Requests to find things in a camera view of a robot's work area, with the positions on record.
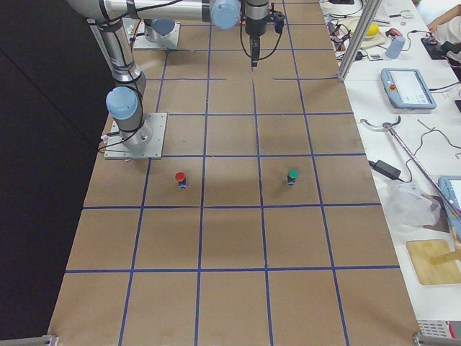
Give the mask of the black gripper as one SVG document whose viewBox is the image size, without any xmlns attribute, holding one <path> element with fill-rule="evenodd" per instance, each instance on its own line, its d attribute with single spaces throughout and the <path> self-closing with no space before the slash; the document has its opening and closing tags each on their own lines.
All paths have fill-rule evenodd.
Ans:
<svg viewBox="0 0 461 346">
<path fill-rule="evenodd" d="M 269 17 L 262 19 L 252 19 L 245 17 L 246 34 L 250 36 L 250 55 L 251 66 L 257 67 L 260 58 L 260 37 L 266 32 L 266 26 Z"/>
</svg>

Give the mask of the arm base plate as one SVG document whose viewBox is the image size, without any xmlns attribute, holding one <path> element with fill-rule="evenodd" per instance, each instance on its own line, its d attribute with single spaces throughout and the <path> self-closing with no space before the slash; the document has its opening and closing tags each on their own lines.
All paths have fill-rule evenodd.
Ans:
<svg viewBox="0 0 461 346">
<path fill-rule="evenodd" d="M 111 131 L 116 132 L 116 135 L 108 138 L 107 148 L 104 149 L 104 158 L 161 159 L 167 116 L 164 112 L 145 113 L 143 126 L 124 143 L 122 140 L 129 137 L 130 134 L 123 133 L 123 136 L 120 136 L 117 123 L 113 120 Z"/>
<path fill-rule="evenodd" d="M 162 35 L 154 25 L 146 27 L 145 22 L 141 22 L 133 47 L 135 50 L 177 50 L 180 27 L 176 22 L 170 32 Z"/>
</svg>

